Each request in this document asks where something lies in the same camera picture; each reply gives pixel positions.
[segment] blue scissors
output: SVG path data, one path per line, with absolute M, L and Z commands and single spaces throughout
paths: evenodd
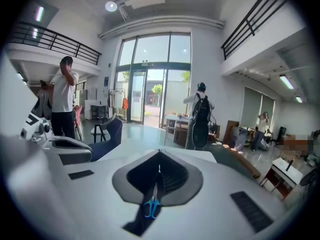
M 143 207 L 149 206 L 149 215 L 144 215 L 145 218 L 156 219 L 155 212 L 156 212 L 157 206 L 161 206 L 159 200 L 157 199 L 157 194 L 158 194 L 158 185 L 156 183 L 153 189 L 152 197 L 148 202 L 145 202 L 143 204 Z

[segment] fluorescent light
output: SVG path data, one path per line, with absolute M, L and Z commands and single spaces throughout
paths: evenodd
M 104 7 L 108 12 L 115 12 L 118 9 L 117 4 L 112 1 L 107 2 Z
M 37 36 L 38 36 L 38 29 L 37 29 L 37 28 L 34 28 L 34 29 L 33 29 L 32 37 L 33 37 L 33 38 L 37 38 Z
M 38 13 L 36 14 L 36 18 L 35 18 L 37 22 L 41 21 L 43 13 L 44 13 L 44 8 L 42 6 L 39 6 Z
M 297 102 L 302 103 L 302 99 L 299 96 L 295 97 L 295 99 Z
M 294 89 L 294 86 L 292 85 L 292 83 L 290 83 L 290 81 L 288 80 L 288 78 L 284 74 L 280 75 L 280 79 L 286 85 L 286 87 L 288 87 L 291 90 Z
M 16 74 L 16 77 L 19 78 L 19 79 L 21 79 L 21 80 L 24 79 L 20 73 L 17 73 L 17 74 Z

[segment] black railing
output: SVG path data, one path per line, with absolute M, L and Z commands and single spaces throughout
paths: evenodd
M 97 65 L 100 52 L 63 34 L 49 30 L 45 27 L 19 22 L 12 33 L 9 43 L 36 46 Z
M 251 10 L 221 46 L 224 59 L 226 60 L 228 56 L 251 35 L 254 36 L 257 30 L 286 2 L 286 0 L 257 0 Z

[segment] window blinds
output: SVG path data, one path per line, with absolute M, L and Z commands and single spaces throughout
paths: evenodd
M 261 106 L 261 95 L 260 92 L 245 87 L 243 111 L 240 122 L 242 127 L 256 127 Z
M 268 125 L 270 125 L 271 120 L 272 120 L 272 116 L 273 116 L 273 111 L 274 111 L 274 104 L 275 104 L 275 100 L 266 96 L 266 95 L 262 95 L 262 105 L 261 105 L 261 113 L 263 112 L 268 112 L 268 116 L 269 116 L 269 123 Z

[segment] orange bag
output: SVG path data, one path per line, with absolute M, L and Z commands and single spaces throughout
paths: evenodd
M 122 108 L 123 108 L 124 110 L 127 110 L 127 109 L 128 109 L 128 100 L 127 100 L 126 98 L 123 98 Z

